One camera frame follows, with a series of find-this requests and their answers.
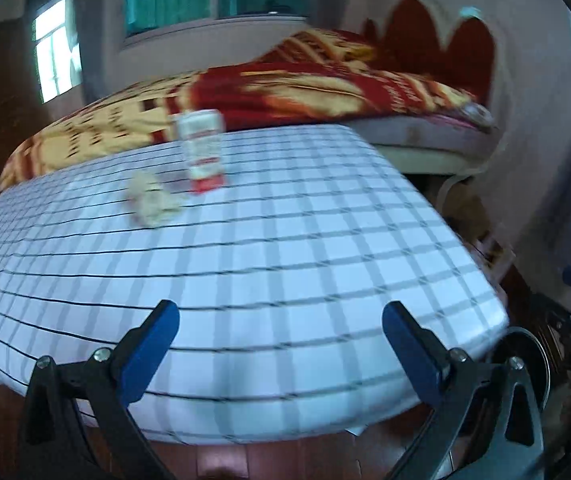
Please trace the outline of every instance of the table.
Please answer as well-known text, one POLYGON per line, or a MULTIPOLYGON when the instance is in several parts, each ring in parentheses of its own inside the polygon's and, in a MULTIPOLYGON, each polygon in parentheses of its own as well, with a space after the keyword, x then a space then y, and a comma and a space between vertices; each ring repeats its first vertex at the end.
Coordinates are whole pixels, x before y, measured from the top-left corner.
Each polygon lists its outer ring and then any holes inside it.
POLYGON ((349 128, 226 134, 222 156, 226 187, 185 193, 183 211, 155 230, 137 224, 125 189, 145 169, 184 192, 179 142, 0 196, 0 381, 24 394, 36 358, 84 360, 167 298, 181 327, 130 407, 144 434, 280 440, 417 403, 381 330, 389 301, 473 356, 501 336, 504 307, 456 235, 349 128))

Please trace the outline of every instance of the red headboard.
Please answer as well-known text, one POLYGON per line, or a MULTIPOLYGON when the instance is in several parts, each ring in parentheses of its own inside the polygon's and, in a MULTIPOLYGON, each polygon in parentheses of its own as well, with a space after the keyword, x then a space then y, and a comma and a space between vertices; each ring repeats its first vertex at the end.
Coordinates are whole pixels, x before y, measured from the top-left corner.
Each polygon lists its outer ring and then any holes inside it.
POLYGON ((441 47, 429 10, 419 0, 401 0, 390 14, 385 35, 366 20, 363 35, 379 46, 374 68, 427 74, 439 82, 463 88, 488 103, 495 42, 485 23, 468 18, 459 24, 446 49, 441 47))

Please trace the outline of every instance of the blanket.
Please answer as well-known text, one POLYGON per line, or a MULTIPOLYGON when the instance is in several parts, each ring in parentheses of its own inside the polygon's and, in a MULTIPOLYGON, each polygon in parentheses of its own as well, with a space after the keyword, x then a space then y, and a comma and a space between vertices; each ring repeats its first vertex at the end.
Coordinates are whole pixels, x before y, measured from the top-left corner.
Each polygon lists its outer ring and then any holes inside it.
POLYGON ((426 114, 470 95, 429 78, 345 62, 250 62, 140 82, 62 118, 14 150, 0 190, 87 160, 176 139, 172 115, 215 108, 226 130, 426 114))

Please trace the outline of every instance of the white tablecloth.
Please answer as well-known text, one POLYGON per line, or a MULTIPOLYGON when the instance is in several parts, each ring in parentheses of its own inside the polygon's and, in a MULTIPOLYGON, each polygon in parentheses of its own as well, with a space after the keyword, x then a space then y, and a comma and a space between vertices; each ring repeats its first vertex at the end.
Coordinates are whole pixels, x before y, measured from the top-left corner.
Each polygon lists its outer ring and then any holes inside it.
POLYGON ((85 360, 167 298, 181 327, 130 407, 144 433, 277 440, 417 402, 381 330, 391 300, 447 347, 479 355, 501 334, 504 307, 457 237, 350 129, 237 132, 222 152, 227 186, 185 193, 156 230, 137 224, 124 190, 138 169, 187 189, 179 142, 0 196, 0 381, 24 394, 36 358, 85 360))

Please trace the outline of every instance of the metal bolt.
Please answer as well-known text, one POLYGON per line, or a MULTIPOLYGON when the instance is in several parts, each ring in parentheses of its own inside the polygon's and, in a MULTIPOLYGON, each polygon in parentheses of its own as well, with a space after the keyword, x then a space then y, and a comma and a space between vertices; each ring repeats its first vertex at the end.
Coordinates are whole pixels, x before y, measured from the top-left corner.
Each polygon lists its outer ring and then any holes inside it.
POLYGON ((510 363, 510 366, 515 370, 523 370, 523 368, 525 368, 525 363, 523 362, 523 359, 521 359, 520 357, 517 356, 511 357, 510 359, 508 359, 508 362, 510 363))
POLYGON ((450 357, 459 363, 464 363, 468 360, 468 355, 462 348, 452 348, 450 350, 450 357))
POLYGON ((99 348, 96 352, 92 354, 94 361, 104 363, 110 358, 112 351, 109 348, 99 348))
POLYGON ((52 362, 52 358, 49 355, 44 355, 43 357, 38 359, 38 361, 36 362, 36 365, 41 370, 43 370, 43 368, 47 368, 48 366, 50 366, 51 362, 52 362))

